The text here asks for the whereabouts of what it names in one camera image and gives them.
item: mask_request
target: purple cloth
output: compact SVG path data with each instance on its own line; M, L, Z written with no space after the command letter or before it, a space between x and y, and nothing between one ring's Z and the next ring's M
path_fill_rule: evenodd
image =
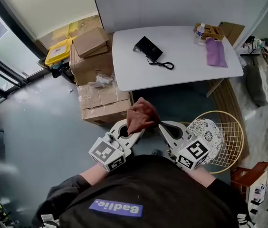
M210 66L228 67L225 60L224 46L213 38L206 40L207 64Z

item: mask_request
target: brown cloth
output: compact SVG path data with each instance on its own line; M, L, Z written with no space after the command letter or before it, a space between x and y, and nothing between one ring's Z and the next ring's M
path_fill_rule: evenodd
M140 132L144 128L155 127L160 121L154 106L140 97L127 111L126 126L128 134Z

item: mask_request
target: white lace doily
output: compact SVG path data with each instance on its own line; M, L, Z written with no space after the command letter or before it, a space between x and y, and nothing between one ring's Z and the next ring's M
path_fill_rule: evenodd
M210 149L207 158L202 164L212 161L219 153L223 143L223 135L217 125L209 119L197 119L188 126L188 130L195 134L196 137L201 137Z

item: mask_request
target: black t-shirt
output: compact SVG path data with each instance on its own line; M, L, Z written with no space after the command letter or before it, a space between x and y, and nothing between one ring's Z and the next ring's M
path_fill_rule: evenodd
M94 186L77 175L53 187L33 225L42 225L40 214L53 214L68 228L238 228L239 213L248 214L247 205L224 182L205 188L170 160L141 155Z

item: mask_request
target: round wire basket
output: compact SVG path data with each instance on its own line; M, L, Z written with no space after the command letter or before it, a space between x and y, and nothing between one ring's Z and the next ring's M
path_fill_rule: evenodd
M231 114L223 111L205 112L194 119L211 119L222 134L222 143L216 157L209 164L222 167L222 170L210 172L221 173L236 163L244 146L244 132L238 120Z

